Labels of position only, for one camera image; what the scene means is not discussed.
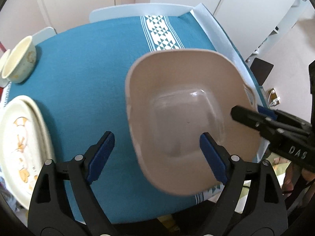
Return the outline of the person's right hand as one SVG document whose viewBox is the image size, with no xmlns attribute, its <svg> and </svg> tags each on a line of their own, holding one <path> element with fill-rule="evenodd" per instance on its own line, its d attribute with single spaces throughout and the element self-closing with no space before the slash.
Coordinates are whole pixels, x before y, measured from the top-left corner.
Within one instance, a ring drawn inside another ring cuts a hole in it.
<svg viewBox="0 0 315 236">
<path fill-rule="evenodd" d="M 294 189 L 294 177 L 300 177 L 301 175 L 307 182 L 314 180 L 314 173 L 291 162 L 286 169 L 286 175 L 282 186 L 283 194 L 285 196 L 289 196 Z"/>
</svg>

